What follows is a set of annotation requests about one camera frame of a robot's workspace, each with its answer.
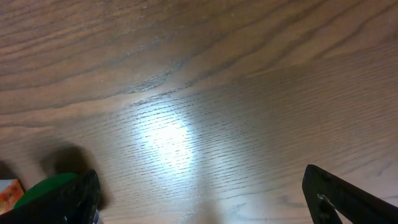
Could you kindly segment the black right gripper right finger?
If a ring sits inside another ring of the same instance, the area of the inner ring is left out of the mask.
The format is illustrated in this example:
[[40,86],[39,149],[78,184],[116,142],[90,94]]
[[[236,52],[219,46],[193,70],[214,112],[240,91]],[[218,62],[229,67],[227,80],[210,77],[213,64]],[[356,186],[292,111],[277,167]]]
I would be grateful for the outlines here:
[[397,207],[315,166],[306,166],[302,190],[314,224],[397,223]]

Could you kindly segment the orange snack packet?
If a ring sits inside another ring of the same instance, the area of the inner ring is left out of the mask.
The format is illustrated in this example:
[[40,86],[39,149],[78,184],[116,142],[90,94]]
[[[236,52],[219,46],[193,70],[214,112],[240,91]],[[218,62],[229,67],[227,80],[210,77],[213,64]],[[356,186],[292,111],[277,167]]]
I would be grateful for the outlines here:
[[23,196],[24,190],[18,179],[6,179],[0,182],[0,214],[12,210]]

